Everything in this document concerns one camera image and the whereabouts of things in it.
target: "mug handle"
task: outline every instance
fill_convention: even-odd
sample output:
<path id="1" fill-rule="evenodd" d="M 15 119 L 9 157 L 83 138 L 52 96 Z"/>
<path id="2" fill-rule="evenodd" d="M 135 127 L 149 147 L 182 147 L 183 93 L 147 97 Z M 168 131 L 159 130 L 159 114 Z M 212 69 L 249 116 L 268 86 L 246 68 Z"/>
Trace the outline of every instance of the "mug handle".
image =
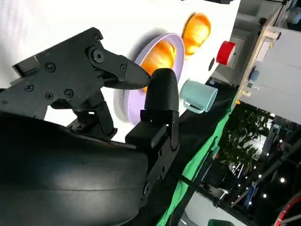
<path id="1" fill-rule="evenodd" d="M 190 110 L 194 113 L 197 113 L 197 114 L 201 114 L 204 112 L 204 109 L 195 108 L 192 105 L 187 104 L 186 101 L 184 101 L 184 107 L 186 107 L 188 110 Z"/>

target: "light blue mug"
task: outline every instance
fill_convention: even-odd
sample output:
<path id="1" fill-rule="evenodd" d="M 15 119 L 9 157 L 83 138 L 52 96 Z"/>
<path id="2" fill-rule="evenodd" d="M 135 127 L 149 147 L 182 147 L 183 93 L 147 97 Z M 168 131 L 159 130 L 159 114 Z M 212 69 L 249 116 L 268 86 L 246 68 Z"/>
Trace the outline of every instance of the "light blue mug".
<path id="1" fill-rule="evenodd" d="M 217 88 L 187 80 L 180 92 L 180 98 L 184 100 L 184 107 L 201 114 L 208 112 L 217 95 Z"/>

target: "black robotic arm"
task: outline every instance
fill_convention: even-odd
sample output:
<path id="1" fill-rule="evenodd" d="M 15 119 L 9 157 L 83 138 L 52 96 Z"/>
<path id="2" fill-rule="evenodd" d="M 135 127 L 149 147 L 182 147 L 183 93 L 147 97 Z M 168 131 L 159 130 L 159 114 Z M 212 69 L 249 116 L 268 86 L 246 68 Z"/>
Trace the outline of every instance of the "black robotic arm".
<path id="1" fill-rule="evenodd" d="M 0 92 L 0 225 L 122 225 L 164 179 L 179 149 L 175 74 L 150 79 L 101 39 L 91 28 L 14 66 L 20 80 Z M 117 129 L 100 88 L 147 85 L 141 122 L 125 144 L 110 141 Z M 43 121 L 49 105 L 77 119 Z"/>

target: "green leaves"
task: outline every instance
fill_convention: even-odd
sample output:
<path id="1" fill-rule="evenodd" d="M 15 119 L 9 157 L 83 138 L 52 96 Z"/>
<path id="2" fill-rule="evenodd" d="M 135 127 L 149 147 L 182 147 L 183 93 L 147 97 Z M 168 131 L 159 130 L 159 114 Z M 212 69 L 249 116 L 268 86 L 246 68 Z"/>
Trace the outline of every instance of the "green leaves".
<path id="1" fill-rule="evenodd" d="M 245 103 L 237 105 L 229 117 L 219 142 L 220 160 L 227 164 L 241 162 L 246 169 L 252 169 L 257 149 L 250 144 L 250 141 L 269 133 L 266 127 L 268 120 L 269 112 Z"/>

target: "white backdrop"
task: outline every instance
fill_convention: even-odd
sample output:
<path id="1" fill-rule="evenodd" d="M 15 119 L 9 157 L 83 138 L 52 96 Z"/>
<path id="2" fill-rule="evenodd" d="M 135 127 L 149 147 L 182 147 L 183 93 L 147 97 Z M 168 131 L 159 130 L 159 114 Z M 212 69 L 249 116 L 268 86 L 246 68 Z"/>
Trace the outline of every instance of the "white backdrop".
<path id="1" fill-rule="evenodd" d="M 203 0 L 0 0 L 0 88 L 17 78 L 15 63 L 41 52 L 92 26 L 104 37 L 109 51 L 132 60 L 151 39 L 164 32 L 181 34 L 194 12 L 205 13 L 211 21 L 209 39 L 184 62 L 179 81 L 205 83 L 208 66 L 224 40 L 229 40 L 240 0 L 222 5 Z M 114 125 L 114 140 L 124 141 L 133 127 L 123 110 L 123 91 L 102 88 Z M 66 110 L 48 111 L 46 120 L 68 125 L 74 116 Z"/>

